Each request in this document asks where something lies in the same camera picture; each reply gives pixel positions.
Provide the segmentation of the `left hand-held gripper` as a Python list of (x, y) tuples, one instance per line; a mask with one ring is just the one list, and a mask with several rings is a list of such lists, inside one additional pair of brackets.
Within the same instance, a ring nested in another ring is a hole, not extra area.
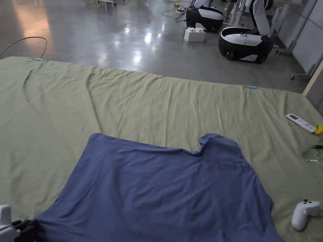
[[(35, 239), (35, 227), (29, 226), (32, 220), (16, 220), (12, 221), (11, 206), (0, 206), (0, 241), (1, 242), (16, 242), (19, 239)], [(16, 227), (26, 227), (21, 232), (18, 232)]]

